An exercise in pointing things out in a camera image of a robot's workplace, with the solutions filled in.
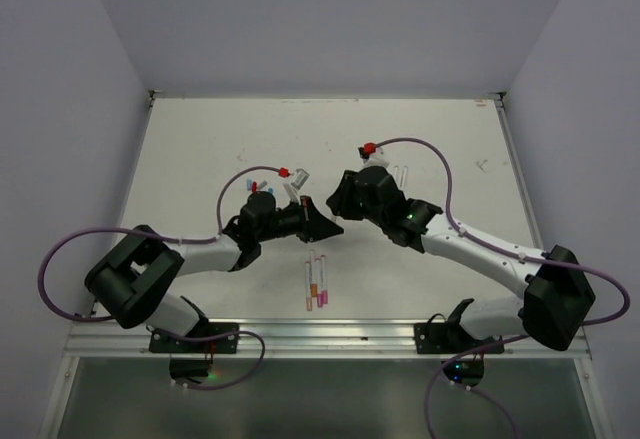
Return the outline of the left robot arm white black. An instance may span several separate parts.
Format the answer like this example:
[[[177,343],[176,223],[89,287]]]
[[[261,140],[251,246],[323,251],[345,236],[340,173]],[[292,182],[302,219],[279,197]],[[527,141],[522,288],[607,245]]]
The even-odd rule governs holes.
[[[295,236],[312,243],[343,233],[308,196],[279,208],[273,195],[256,192],[212,242],[171,247],[150,227],[136,227],[90,270],[84,284],[122,328],[148,326],[193,352],[207,342],[209,319],[193,301],[169,293],[176,278],[243,270],[266,241]]]

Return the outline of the magenta cap pen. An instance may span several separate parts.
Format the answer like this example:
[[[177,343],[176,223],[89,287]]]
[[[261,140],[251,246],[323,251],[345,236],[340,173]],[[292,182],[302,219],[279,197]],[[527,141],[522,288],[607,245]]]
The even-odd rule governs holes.
[[[316,258],[313,261],[311,292],[312,297],[316,300],[316,306],[318,308],[322,308],[324,306],[321,278],[321,260]]]

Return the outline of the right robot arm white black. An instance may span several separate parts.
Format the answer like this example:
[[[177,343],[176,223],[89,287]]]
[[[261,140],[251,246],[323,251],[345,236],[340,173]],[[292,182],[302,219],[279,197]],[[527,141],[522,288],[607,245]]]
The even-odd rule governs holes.
[[[451,260],[510,292],[508,298],[469,298],[456,306],[445,328],[454,350],[468,351],[495,335],[527,335],[565,351],[595,302],[571,250],[522,247],[452,224],[441,207],[406,197],[381,166],[345,171],[326,204],[342,219],[375,224],[400,247]]]

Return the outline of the pink cap pen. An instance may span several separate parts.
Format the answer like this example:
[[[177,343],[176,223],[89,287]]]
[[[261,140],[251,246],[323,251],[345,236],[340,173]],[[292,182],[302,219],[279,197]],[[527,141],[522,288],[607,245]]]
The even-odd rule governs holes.
[[[325,255],[320,257],[320,292],[321,303],[323,306],[328,304],[328,288],[327,288],[327,258]]]

